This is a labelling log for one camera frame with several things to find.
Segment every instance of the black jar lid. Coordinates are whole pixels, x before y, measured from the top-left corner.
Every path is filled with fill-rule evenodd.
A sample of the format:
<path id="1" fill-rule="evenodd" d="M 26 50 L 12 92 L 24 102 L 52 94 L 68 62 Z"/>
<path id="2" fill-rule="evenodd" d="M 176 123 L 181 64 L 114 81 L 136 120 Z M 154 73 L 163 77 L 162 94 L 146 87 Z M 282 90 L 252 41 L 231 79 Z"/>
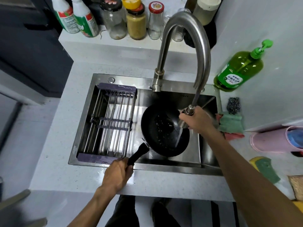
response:
<path id="1" fill-rule="evenodd" d="M 122 8 L 121 0 L 100 0 L 100 7 L 107 12 L 116 12 Z"/>
<path id="2" fill-rule="evenodd" d="M 145 11 L 145 6 L 143 3 L 137 9 L 127 9 L 127 12 L 131 15 L 141 15 Z"/>

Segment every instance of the dish rack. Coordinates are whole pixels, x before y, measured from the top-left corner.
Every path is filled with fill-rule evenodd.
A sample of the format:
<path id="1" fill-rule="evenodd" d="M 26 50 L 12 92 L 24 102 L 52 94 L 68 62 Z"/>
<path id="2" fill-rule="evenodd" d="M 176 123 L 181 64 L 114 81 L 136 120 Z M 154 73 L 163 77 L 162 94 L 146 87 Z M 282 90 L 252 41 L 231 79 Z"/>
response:
<path id="1" fill-rule="evenodd" d="M 126 156 L 136 98 L 137 89 L 132 86 L 95 86 L 79 145 L 79 161 L 110 164 Z"/>

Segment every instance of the white tile floor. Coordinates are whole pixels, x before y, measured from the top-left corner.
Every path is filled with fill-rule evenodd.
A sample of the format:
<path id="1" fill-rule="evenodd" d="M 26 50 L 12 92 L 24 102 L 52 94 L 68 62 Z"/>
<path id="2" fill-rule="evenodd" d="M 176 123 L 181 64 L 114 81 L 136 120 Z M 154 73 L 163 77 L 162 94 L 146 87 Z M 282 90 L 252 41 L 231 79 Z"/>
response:
<path id="1" fill-rule="evenodd" d="M 3 199 L 27 189 L 41 154 L 60 99 L 49 98 L 44 105 L 23 105 L 9 137 L 0 152 L 0 176 L 4 179 Z M 18 207 L 23 220 L 47 217 L 48 227 L 66 226 L 92 198 L 92 193 L 32 191 Z M 98 226 L 112 216 L 115 198 L 108 205 Z M 153 197 L 136 197 L 135 209 L 141 227 L 152 227 L 150 207 Z M 219 202 L 221 226 L 234 227 L 231 202 Z M 172 199 L 169 213 L 182 227 L 212 227 L 210 201 Z"/>

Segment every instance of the person's right arm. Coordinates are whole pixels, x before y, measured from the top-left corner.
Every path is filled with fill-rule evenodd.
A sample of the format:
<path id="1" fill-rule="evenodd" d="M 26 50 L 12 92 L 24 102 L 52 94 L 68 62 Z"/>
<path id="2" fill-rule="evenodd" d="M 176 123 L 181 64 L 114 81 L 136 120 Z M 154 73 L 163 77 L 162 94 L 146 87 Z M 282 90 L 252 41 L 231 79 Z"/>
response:
<path id="1" fill-rule="evenodd" d="M 196 107 L 193 116 L 182 113 L 179 117 L 213 150 L 249 227 L 303 226 L 301 211 L 224 139 L 202 108 Z"/>

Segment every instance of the person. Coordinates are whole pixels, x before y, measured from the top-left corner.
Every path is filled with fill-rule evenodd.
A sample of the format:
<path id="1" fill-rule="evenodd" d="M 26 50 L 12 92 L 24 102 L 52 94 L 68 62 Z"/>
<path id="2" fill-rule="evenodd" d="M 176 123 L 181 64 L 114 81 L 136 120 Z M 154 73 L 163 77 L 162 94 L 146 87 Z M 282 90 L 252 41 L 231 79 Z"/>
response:
<path id="1" fill-rule="evenodd" d="M 300 210 L 225 140 L 202 108 L 197 106 L 193 116 L 182 113 L 179 117 L 191 129 L 201 134 L 213 150 L 249 227 L 303 226 L 303 214 Z M 114 161 L 107 168 L 102 185 L 68 227 L 97 226 L 109 202 L 126 185 L 133 173 L 132 166 L 127 166 L 127 160 L 128 158 Z M 154 226 L 179 226 L 169 215 L 164 202 L 153 206 L 152 215 Z M 106 227 L 122 226 L 126 222 L 131 223 L 131 226 L 139 226 L 134 209 L 134 196 L 121 195 Z"/>

